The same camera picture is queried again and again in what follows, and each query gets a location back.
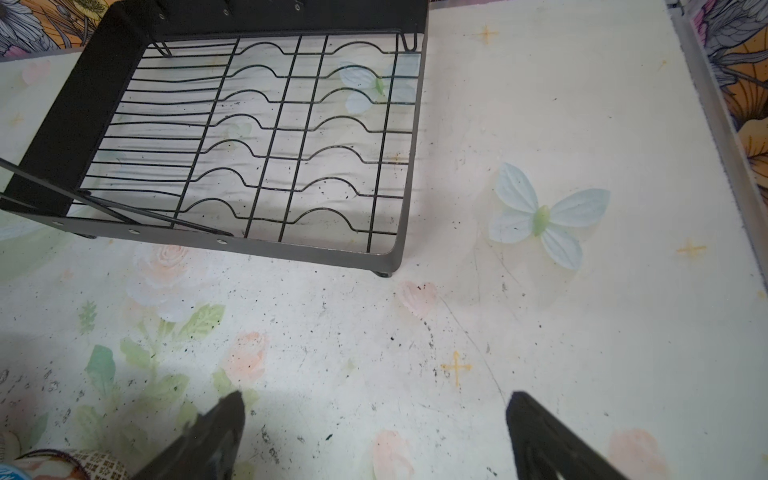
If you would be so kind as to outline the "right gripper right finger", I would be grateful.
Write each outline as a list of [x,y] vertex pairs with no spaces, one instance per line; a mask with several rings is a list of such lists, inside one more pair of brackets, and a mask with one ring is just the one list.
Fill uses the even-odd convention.
[[624,480],[625,476],[524,391],[506,408],[520,479]]

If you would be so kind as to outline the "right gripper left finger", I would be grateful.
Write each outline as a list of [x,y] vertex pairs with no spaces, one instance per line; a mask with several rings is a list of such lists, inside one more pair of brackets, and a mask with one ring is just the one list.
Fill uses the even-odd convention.
[[180,437],[133,476],[133,479],[232,479],[245,427],[240,391],[186,427]]

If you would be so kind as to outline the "orange red patterned bowl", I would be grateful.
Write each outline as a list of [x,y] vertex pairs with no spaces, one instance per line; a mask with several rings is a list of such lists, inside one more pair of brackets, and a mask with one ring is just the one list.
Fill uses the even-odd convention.
[[95,450],[40,449],[1,463],[1,480],[122,480],[128,469],[113,455]]

